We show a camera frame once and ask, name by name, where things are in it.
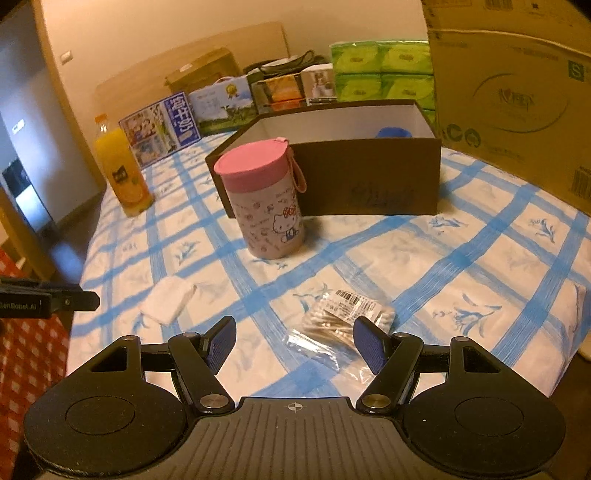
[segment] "wall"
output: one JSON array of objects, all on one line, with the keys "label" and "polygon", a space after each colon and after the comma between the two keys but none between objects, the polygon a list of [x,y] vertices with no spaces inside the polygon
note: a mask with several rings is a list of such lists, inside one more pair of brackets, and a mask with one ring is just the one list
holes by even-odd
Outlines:
[{"label": "wall", "polygon": [[[98,84],[198,38],[265,21],[283,23],[289,48],[329,54],[340,40],[427,38],[420,0],[42,0],[61,79],[85,137],[93,138]],[[74,59],[62,66],[59,56]]]},{"label": "wall", "polygon": [[2,115],[0,115],[0,174],[10,162],[18,157],[17,151],[12,146],[10,135],[4,127]]},{"label": "wall", "polygon": [[0,113],[32,184],[58,222],[98,193],[45,65],[30,4],[0,24]]},{"label": "wall", "polygon": [[[10,140],[10,134],[4,128],[4,123],[2,122],[2,115],[0,115],[0,174],[2,170],[8,167],[8,164],[12,162],[17,157],[17,152],[14,150],[12,146],[12,141]],[[4,186],[3,179],[0,179],[0,188]],[[4,226],[0,223],[0,245],[2,245],[8,239],[8,234],[4,229]]]}]

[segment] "metal bolt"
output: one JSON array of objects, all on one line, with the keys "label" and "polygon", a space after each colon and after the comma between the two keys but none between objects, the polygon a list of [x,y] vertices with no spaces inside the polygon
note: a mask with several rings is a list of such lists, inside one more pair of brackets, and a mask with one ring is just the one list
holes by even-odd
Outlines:
[{"label": "metal bolt", "polygon": [[386,395],[372,394],[366,395],[361,400],[361,403],[367,408],[377,410],[379,408],[386,408],[390,405],[390,399]]},{"label": "metal bolt", "polygon": [[201,405],[203,405],[205,408],[211,408],[212,410],[225,407],[229,402],[230,401],[225,395],[220,395],[218,393],[205,395],[204,397],[201,397],[201,400],[199,400]]}]

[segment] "cardboard box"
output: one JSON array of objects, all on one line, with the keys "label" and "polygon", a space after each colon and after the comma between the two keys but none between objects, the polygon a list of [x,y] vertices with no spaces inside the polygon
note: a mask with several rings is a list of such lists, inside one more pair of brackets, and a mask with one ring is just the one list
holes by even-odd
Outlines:
[{"label": "cardboard box", "polygon": [[[413,138],[375,138],[401,127]],[[415,102],[331,103],[262,115],[207,158],[225,211],[234,218],[213,166],[227,151],[285,137],[308,184],[298,195],[303,215],[434,215],[439,201],[441,141]]]},{"label": "cardboard box", "polygon": [[589,21],[566,0],[426,3],[444,145],[591,214]]},{"label": "cardboard box", "polygon": [[336,101],[335,73],[331,63],[312,65],[301,71],[308,105]]},{"label": "cardboard box", "polygon": [[252,99],[250,84],[260,80],[256,72],[228,80],[189,94],[193,113],[203,135],[236,130],[254,119],[258,112]]},{"label": "cardboard box", "polygon": [[213,85],[220,78],[241,74],[232,52],[227,48],[218,48],[167,75],[165,83],[171,93],[185,92],[188,95]]},{"label": "cardboard box", "polygon": [[119,126],[142,168],[201,140],[183,92],[126,116]]}]

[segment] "pink lid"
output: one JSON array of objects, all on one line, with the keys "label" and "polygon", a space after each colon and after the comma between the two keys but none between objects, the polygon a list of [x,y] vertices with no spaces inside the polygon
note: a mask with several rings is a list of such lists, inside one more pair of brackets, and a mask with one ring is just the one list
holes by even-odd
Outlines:
[{"label": "pink lid", "polygon": [[285,138],[247,143],[224,153],[213,171],[222,176],[229,192],[255,192],[277,183],[288,172],[288,146]]}]

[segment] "white towel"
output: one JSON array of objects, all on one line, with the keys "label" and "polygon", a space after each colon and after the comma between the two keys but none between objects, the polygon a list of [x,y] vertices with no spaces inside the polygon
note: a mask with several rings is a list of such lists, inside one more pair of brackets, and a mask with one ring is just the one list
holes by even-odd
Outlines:
[{"label": "white towel", "polygon": [[191,282],[175,276],[164,277],[139,305],[139,310],[162,325],[170,325],[194,293],[195,285]]}]

